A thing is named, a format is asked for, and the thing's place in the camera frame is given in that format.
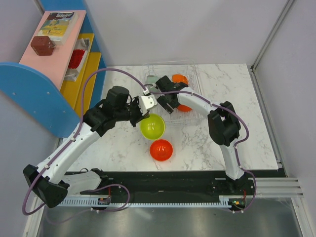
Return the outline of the red plastic bowl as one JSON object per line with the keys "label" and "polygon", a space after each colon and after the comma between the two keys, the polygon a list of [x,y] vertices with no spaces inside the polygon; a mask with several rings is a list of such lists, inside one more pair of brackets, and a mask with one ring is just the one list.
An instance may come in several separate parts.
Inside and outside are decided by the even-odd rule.
{"label": "red plastic bowl", "polygon": [[181,112],[189,112],[191,111],[192,109],[188,106],[185,106],[185,105],[182,105],[180,104],[178,107],[177,107],[177,110],[181,111]]}

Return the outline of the orange plastic bowl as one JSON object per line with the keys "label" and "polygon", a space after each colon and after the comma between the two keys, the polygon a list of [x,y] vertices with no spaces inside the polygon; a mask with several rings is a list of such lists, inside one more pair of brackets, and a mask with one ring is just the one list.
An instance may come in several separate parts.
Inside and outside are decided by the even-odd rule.
{"label": "orange plastic bowl", "polygon": [[181,74],[174,74],[174,75],[172,76],[172,81],[173,81],[174,83],[183,82],[183,83],[185,83],[186,85],[189,84],[187,78],[186,78],[184,75],[181,75]]}

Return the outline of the celadon green ceramic bowl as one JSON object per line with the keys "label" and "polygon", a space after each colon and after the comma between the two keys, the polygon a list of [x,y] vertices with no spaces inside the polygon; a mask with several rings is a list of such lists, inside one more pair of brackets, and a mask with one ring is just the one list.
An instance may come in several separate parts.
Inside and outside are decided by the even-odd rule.
{"label": "celadon green ceramic bowl", "polygon": [[151,86],[155,86],[156,82],[159,80],[159,77],[156,75],[148,75],[147,76],[147,84]]}

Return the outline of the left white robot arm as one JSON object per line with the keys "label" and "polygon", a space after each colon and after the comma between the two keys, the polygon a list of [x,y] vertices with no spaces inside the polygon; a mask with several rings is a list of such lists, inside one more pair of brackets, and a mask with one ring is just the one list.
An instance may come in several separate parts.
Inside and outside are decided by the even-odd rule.
{"label": "left white robot arm", "polygon": [[148,118],[149,111],[157,105],[154,95],[148,90],[142,96],[128,102],[129,90],[122,86],[111,88],[105,99],[87,110],[82,120],[60,148],[37,166],[27,165],[23,174],[34,192],[49,208],[59,205],[67,195],[93,190],[104,194],[108,181],[95,168],[89,172],[66,177],[65,173],[79,156],[108,130],[120,121],[129,121],[133,127]]}

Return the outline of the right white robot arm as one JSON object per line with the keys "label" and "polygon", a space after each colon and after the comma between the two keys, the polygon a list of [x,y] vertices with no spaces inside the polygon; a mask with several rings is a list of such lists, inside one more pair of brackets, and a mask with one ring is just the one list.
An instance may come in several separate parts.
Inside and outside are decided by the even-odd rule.
{"label": "right white robot arm", "polygon": [[220,146],[224,162],[226,176],[230,179],[226,182],[227,191],[238,194],[244,188],[240,179],[244,171],[237,162],[234,151],[234,143],[239,138],[241,125],[238,118],[234,116],[234,107],[228,101],[219,106],[212,105],[211,101],[195,92],[183,82],[172,82],[169,77],[163,76],[155,82],[158,89],[158,103],[169,114],[180,105],[185,105],[208,121],[209,135],[213,142]]}

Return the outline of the yellow plastic bowl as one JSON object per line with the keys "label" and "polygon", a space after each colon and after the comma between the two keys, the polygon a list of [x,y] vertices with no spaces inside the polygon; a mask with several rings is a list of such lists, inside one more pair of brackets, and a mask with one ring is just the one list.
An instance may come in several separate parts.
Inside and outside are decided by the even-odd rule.
{"label": "yellow plastic bowl", "polygon": [[150,114],[140,122],[140,131],[146,139],[158,140],[165,132],[165,122],[161,116]]}

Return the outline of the orange bottom bowl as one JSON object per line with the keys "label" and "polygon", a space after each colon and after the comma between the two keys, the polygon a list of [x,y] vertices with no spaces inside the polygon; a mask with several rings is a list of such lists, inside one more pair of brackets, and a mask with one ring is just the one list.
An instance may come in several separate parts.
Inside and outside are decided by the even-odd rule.
{"label": "orange bottom bowl", "polygon": [[156,161],[166,161],[173,155],[173,146],[167,140],[156,140],[150,146],[150,155]]}

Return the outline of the white wire dish rack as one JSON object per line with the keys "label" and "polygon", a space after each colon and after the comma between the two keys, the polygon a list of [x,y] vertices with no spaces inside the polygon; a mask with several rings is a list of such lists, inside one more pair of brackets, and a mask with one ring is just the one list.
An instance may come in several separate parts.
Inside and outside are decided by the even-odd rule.
{"label": "white wire dish rack", "polygon": [[181,60],[170,62],[157,62],[143,64],[144,84],[148,84],[151,92],[158,101],[158,107],[153,109],[153,113],[160,115],[166,125],[197,125],[203,116],[198,112],[191,110],[182,112],[176,107],[179,106],[177,94],[159,94],[160,92],[178,91],[182,88],[180,85],[174,85],[173,75],[182,75],[188,82],[187,85],[194,92],[201,94],[201,87],[198,79],[197,69],[194,61]]}

